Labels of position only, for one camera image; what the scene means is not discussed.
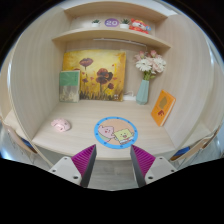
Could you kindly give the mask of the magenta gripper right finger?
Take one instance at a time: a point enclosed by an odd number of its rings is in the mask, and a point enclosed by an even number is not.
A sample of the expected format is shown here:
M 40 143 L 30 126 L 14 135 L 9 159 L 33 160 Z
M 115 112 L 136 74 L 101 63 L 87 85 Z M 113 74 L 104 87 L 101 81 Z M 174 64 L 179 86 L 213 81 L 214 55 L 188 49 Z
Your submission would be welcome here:
M 137 184 L 143 187 L 177 171 L 163 156 L 155 157 L 132 145 L 130 150 Z

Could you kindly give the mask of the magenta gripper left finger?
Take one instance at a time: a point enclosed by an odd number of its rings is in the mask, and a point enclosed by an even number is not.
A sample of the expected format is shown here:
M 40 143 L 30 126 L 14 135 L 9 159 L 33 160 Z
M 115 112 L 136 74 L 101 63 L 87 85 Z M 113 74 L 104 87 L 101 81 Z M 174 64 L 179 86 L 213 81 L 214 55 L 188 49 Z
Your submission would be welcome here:
M 73 157 L 62 157 L 49 172 L 81 187 L 87 187 L 96 158 L 96 145 L 87 147 Z

